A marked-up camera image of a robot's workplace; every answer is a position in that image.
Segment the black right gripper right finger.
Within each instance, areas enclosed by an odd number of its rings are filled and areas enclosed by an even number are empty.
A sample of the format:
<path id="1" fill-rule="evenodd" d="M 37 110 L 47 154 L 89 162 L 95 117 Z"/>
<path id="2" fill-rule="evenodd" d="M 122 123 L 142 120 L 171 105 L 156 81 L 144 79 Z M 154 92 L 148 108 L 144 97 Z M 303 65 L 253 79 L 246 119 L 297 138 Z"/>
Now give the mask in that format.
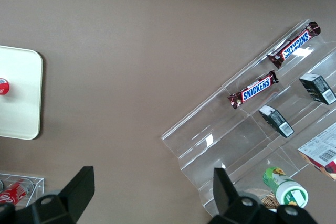
<path id="1" fill-rule="evenodd" d="M 213 194 L 219 214 L 210 223 L 278 223 L 276 213 L 251 196 L 240 196 L 223 168 L 214 169 Z"/>

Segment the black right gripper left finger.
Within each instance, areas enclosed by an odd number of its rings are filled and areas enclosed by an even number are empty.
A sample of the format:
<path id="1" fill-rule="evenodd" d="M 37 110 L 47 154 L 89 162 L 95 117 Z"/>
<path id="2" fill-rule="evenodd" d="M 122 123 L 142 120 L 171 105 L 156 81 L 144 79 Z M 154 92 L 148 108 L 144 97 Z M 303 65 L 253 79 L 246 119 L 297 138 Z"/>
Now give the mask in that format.
<path id="1" fill-rule="evenodd" d="M 15 214 L 16 223 L 77 223 L 95 194 L 94 168 L 84 166 L 56 195 L 44 195 Z"/>

